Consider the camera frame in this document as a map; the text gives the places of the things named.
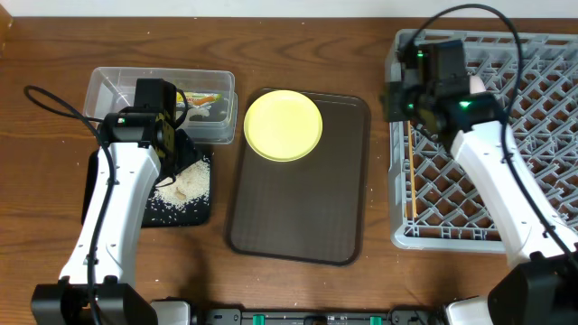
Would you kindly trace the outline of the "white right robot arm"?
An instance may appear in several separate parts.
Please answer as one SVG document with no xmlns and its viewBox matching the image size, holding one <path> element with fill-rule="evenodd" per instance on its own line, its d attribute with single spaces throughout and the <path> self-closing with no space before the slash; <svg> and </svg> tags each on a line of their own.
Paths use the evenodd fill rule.
<svg viewBox="0 0 578 325">
<path fill-rule="evenodd" d="M 385 85 L 389 120 L 423 122 L 478 190 L 504 244 L 510 272 L 485 297 L 452 302 L 449 324 L 575 324 L 577 236 L 556 216 L 477 77 Z"/>
</svg>

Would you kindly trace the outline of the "yellow plate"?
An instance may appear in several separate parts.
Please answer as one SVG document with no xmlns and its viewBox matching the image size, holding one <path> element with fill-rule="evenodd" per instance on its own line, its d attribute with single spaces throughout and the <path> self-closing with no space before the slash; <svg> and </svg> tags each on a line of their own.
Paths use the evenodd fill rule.
<svg viewBox="0 0 578 325">
<path fill-rule="evenodd" d="M 304 94 L 272 90 L 257 97 L 244 119 L 249 147 L 263 158 L 287 163 L 303 158 L 320 142 L 322 114 Z"/>
</svg>

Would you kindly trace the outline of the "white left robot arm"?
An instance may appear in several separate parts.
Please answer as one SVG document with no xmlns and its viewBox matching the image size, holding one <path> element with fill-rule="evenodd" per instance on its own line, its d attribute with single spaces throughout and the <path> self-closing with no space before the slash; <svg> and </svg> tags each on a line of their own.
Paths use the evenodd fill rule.
<svg viewBox="0 0 578 325">
<path fill-rule="evenodd" d="M 31 300 L 39 324 L 192 324 L 192 305 L 148 302 L 135 290 L 136 246 L 154 185 L 180 169 L 190 141 L 166 113 L 112 113 L 97 131 L 94 189 L 79 239 L 56 284 Z"/>
</svg>

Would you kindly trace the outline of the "pink white bowl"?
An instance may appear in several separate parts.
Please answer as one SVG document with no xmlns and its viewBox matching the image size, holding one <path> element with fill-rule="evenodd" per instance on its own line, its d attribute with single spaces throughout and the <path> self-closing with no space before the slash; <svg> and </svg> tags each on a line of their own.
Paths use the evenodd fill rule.
<svg viewBox="0 0 578 325">
<path fill-rule="evenodd" d="M 483 80 L 478 76 L 470 76 L 470 93 L 478 94 L 486 91 Z"/>
</svg>

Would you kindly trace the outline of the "white tissue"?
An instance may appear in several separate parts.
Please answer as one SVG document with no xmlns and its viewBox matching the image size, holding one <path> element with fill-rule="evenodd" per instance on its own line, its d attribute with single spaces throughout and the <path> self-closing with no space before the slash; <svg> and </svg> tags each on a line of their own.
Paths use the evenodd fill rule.
<svg viewBox="0 0 578 325">
<path fill-rule="evenodd" d="M 194 107 L 190 110 L 190 120 L 202 119 L 210 116 L 210 106 Z"/>
</svg>

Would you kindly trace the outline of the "wooden chopstick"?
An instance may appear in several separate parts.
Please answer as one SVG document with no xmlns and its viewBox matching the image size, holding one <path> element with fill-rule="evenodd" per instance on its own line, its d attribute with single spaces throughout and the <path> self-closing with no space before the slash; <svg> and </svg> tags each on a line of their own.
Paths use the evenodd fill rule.
<svg viewBox="0 0 578 325">
<path fill-rule="evenodd" d="M 412 210 L 412 220 L 415 221 L 417 217 L 416 208 L 416 193 L 415 193 L 415 167 L 414 167 L 414 150 L 413 150 L 413 137 L 412 137 L 412 126 L 411 122 L 406 123 L 407 126 L 407 142 L 408 142 L 408 161 L 409 161 L 409 173 L 410 173 L 410 190 L 411 190 L 411 210 Z"/>
</svg>

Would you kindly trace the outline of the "green snack wrapper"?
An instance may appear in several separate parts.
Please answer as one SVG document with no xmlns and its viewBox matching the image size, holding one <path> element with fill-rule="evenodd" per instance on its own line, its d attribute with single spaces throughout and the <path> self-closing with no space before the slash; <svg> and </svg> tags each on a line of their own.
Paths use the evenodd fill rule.
<svg viewBox="0 0 578 325">
<path fill-rule="evenodd" d="M 222 99 L 218 93 L 183 92 L 177 93 L 177 107 L 202 107 L 212 105 Z"/>
</svg>

